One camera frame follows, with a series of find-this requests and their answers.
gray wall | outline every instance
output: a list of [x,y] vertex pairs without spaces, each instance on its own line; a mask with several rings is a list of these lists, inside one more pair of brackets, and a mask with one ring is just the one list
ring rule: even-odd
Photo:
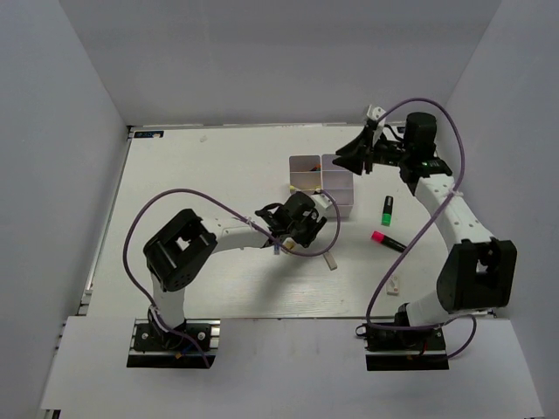
[[448,103],[466,142],[468,202],[518,247],[508,314],[549,418],[559,418],[557,22],[556,1],[503,2]]
[[126,128],[56,0],[0,4],[0,417],[35,417]]
[[358,121],[447,101],[500,0],[61,0],[129,125]]

red marker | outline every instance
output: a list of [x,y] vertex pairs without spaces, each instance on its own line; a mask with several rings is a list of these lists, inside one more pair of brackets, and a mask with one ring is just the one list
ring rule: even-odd
[[400,253],[405,251],[406,246],[404,244],[401,244],[400,242],[397,242],[393,238],[384,235],[380,231],[373,232],[373,235],[370,238],[372,238],[373,240],[375,240],[380,244],[385,245],[386,247],[390,247],[393,251],[399,251]]

marker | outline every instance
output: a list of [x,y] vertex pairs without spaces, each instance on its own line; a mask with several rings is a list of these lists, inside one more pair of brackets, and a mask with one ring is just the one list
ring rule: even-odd
[[386,196],[384,198],[383,207],[383,218],[381,220],[382,225],[390,225],[392,220],[392,207],[394,206],[394,198],[392,196]]
[[370,238],[372,238],[373,240],[375,240],[380,244],[383,244],[386,247],[390,247],[393,251],[398,251],[400,253],[405,251],[406,248],[404,244],[401,244],[400,242],[397,242],[393,238],[384,235],[380,231],[373,232],[373,235]]

green marker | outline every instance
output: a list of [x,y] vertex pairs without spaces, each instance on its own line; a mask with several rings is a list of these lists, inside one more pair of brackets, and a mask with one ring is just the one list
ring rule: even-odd
[[390,225],[392,221],[392,207],[394,206],[394,198],[392,196],[386,196],[384,198],[383,207],[383,218],[381,220],[382,225]]

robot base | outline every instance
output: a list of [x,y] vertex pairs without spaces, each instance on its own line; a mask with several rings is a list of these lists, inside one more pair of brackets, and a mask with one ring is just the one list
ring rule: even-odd
[[[381,323],[392,326],[392,323]],[[367,371],[432,371],[446,370],[445,337],[442,330],[424,334],[415,343],[404,344],[407,336],[363,326],[365,332],[357,334],[367,342],[365,360]]]
[[[219,344],[219,321],[189,320],[183,330],[197,341],[211,366]],[[127,367],[206,369],[204,360],[189,341],[180,338],[177,341],[175,335],[171,341],[162,339],[146,319],[135,322]]]

